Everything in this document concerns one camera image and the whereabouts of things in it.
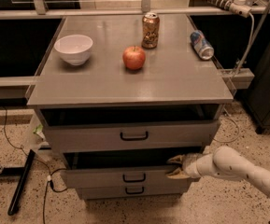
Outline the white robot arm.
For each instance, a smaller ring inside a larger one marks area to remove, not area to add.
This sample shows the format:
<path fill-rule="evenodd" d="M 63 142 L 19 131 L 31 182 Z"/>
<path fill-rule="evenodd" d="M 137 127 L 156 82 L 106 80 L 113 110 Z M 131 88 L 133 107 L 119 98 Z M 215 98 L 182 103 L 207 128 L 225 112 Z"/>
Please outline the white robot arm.
<path fill-rule="evenodd" d="M 235 149 L 218 147 L 213 153 L 176 155 L 167 161 L 177 168 L 167 174 L 171 179 L 211 176 L 223 180 L 246 180 L 270 199 L 270 171 L 255 165 Z"/>

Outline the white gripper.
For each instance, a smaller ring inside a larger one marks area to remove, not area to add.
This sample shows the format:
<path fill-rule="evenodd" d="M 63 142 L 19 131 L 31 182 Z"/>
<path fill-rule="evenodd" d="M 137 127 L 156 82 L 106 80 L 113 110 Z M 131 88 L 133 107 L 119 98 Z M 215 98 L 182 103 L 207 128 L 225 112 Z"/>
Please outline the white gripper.
<path fill-rule="evenodd" d="M 166 176 L 171 179 L 200 178 L 203 176 L 213 176 L 216 167 L 212 154 L 190 153 L 188 155 L 176 155 L 167 160 L 168 164 L 182 165 Z"/>

